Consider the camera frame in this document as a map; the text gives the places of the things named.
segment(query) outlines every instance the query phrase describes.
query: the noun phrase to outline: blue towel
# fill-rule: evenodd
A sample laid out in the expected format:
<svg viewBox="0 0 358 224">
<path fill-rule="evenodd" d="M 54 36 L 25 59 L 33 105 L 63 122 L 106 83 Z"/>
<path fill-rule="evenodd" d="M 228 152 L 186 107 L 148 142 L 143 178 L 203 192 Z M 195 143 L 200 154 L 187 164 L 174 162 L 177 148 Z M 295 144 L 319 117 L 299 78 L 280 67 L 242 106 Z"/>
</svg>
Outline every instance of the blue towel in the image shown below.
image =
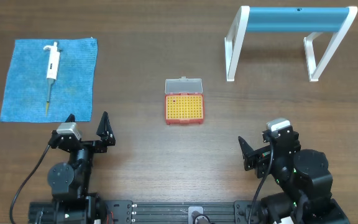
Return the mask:
<svg viewBox="0 0 358 224">
<path fill-rule="evenodd" d="M 70 113 L 76 121 L 90 121 L 93 77 L 98 54 L 96 39 L 57 40 L 61 50 L 57 80 L 52 86 L 48 115 L 47 66 L 54 40 L 16 40 L 7 73 L 1 121 L 63 122 Z"/>
</svg>

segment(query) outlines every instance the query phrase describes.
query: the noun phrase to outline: wooden tabletop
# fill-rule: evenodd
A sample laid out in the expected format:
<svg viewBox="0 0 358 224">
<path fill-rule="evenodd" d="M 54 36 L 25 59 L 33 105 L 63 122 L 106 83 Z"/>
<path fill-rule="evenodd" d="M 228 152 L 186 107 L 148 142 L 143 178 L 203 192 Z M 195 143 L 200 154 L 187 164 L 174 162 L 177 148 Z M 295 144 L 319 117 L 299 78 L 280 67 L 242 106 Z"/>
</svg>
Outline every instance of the wooden tabletop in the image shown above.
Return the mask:
<svg viewBox="0 0 358 224">
<path fill-rule="evenodd" d="M 255 148 L 267 121 L 288 118 L 302 148 L 324 152 L 333 197 L 358 223 L 358 15 L 319 82 L 307 76 L 307 34 L 246 34 L 234 83 L 226 83 L 224 41 L 238 8 L 344 7 L 358 1 L 0 1 L 0 112 L 15 39 L 98 40 L 92 119 L 109 113 L 117 145 L 94 158 L 91 190 L 138 202 L 251 200 L 260 182 L 243 168 L 238 135 Z M 314 42 L 321 58 L 328 34 Z M 167 126 L 167 78 L 202 78 L 205 121 Z M 0 122 L 0 223 L 58 123 Z M 52 149 L 20 194 L 14 217 L 49 201 L 47 172 L 68 154 Z M 272 177 L 260 197 L 281 192 Z"/>
</svg>

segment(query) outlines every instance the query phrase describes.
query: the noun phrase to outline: white stand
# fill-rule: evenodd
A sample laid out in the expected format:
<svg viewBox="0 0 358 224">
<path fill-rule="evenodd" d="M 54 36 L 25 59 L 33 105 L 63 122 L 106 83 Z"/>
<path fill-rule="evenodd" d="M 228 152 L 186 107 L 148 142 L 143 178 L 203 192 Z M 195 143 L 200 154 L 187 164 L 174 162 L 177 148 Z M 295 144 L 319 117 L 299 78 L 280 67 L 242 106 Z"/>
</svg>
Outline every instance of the white stand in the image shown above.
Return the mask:
<svg viewBox="0 0 358 224">
<path fill-rule="evenodd" d="M 306 52 L 306 63 L 308 66 L 309 81 L 317 82 L 323 70 L 326 68 L 329 60 L 335 53 L 345 34 L 349 30 L 357 14 L 357 7 L 349 6 L 349 14 L 343 22 L 338 32 L 334 33 L 328 47 L 321 58 L 320 63 L 316 67 L 316 60 L 314 59 L 313 40 L 321 35 L 321 32 L 312 32 L 308 37 L 303 39 Z M 249 6 L 241 6 L 230 26 L 229 33 L 224 38 L 224 49 L 226 56 L 226 81 L 234 82 L 234 75 L 236 74 L 237 64 L 240 57 L 240 51 L 244 36 L 246 34 Z"/>
</svg>

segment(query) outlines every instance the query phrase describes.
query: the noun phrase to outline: black cable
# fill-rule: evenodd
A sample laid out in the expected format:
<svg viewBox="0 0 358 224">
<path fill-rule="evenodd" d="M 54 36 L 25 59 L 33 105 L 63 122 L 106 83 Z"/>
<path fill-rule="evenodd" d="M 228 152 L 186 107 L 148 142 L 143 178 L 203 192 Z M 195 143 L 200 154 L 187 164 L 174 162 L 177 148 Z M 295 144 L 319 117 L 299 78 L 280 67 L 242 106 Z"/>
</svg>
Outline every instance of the black cable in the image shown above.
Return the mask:
<svg viewBox="0 0 358 224">
<path fill-rule="evenodd" d="M 273 146 L 273 141 L 271 139 L 269 140 L 269 143 L 270 143 L 270 162 L 269 162 L 268 167 L 267 167 L 267 172 L 265 173 L 264 177 L 260 181 L 258 189 L 255 192 L 254 199 L 252 200 L 251 208 L 249 210 L 249 215 L 248 215 L 248 224 L 251 224 L 251 215 L 252 215 L 252 210 L 254 209 L 254 206 L 255 206 L 255 203 L 256 203 L 256 199 L 258 198 L 259 192 L 260 192 L 260 190 L 261 190 L 261 188 L 262 188 L 262 186 L 263 186 L 263 184 L 264 184 L 264 182 L 265 182 L 265 180 L 266 180 L 267 176 L 269 175 L 270 170 L 272 168 L 274 146 Z"/>
<path fill-rule="evenodd" d="M 13 198 L 12 200 L 12 203 L 11 203 L 11 208 L 9 209 L 9 218 L 11 219 L 11 223 L 12 224 L 16 224 L 15 221 L 13 220 L 13 206 L 15 205 L 16 203 L 16 199 L 17 199 L 17 196 L 19 196 L 20 194 L 20 191 L 23 189 L 25 183 L 27 183 L 27 181 L 29 181 L 30 177 L 35 173 L 35 171 L 38 169 L 38 166 L 40 166 L 42 160 L 44 159 L 45 155 L 47 154 L 48 150 L 50 148 L 50 145 L 48 145 L 45 150 L 44 150 L 44 153 L 42 153 L 42 156 L 40 158 L 40 160 L 38 161 L 37 165 L 35 165 L 34 169 L 31 171 L 31 173 L 29 174 L 29 176 L 23 181 L 22 185 L 20 185 L 19 189 L 17 190 L 16 194 L 15 194 L 15 197 Z"/>
</svg>

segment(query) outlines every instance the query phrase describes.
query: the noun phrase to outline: open lid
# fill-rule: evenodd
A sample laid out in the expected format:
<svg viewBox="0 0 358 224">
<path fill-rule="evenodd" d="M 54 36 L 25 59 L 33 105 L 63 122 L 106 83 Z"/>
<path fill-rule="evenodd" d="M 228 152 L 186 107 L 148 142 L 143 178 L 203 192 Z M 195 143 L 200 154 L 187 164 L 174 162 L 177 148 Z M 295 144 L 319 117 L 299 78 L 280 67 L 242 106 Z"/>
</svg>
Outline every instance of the open lid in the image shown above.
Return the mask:
<svg viewBox="0 0 358 224">
<path fill-rule="evenodd" d="M 203 93 L 203 84 L 200 78 L 186 78 L 165 80 L 165 94 Z"/>
</svg>

